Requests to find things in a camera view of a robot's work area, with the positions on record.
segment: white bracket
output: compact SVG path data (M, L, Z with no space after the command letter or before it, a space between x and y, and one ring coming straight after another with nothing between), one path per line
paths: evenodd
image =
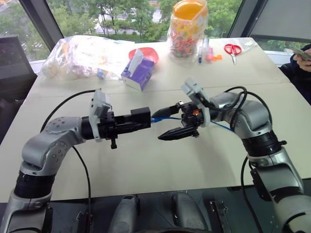
M189 98L194 102L198 109L202 109L204 122L201 124L201 127L206 127L210 123L210 114L209 108L205 107L201 101L195 96L195 94L200 93L206 100L209 100L205 94L203 88L197 84L192 78L188 78L185 81L185 84L181 86L181 89L189 96Z
M111 108L109 95L103 93L101 89L95 90L89 109L88 120L92 127L94 139L96 142L102 141L99 135L97 124L99 124L101 121L101 115L106 114L109 108Z

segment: hand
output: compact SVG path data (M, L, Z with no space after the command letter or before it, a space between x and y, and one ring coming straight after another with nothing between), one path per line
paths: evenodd
M311 49L308 49L305 51L307 54L311 55ZM295 61L297 61L297 64L299 65L299 67L307 72L311 72L311 61L306 61L304 59L302 59L302 57L300 57L299 55L295 55L293 57L293 59Z

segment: window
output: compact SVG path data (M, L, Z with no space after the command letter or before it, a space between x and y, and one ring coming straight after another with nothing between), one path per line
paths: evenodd
M267 51L279 51L283 52L284 49L297 48L301 49L308 45L308 43L300 43L293 41L283 41L283 40L265 40L256 39L256 42L260 45L263 50Z
M179 0L47 0L64 36L104 36L136 43L165 41ZM242 0L209 0L205 34L226 37Z
M18 35L18 39L30 61L46 59L50 54L17 0L4 0L0 3L0 36L7 35Z

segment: red bowl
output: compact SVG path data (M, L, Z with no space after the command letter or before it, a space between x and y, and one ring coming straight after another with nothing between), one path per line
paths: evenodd
M145 47L139 49L140 51L142 51L142 54L144 54L144 58L153 61L155 64L159 61L159 56L157 55L157 52L153 48ZM130 60L134 57L135 52L136 49L129 52L128 57Z

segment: smartphone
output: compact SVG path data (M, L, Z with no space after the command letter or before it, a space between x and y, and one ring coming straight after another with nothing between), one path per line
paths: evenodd
M292 51L294 52L294 54L299 55L302 59L306 61L311 61L311 55L307 54L306 52L296 48L293 48Z

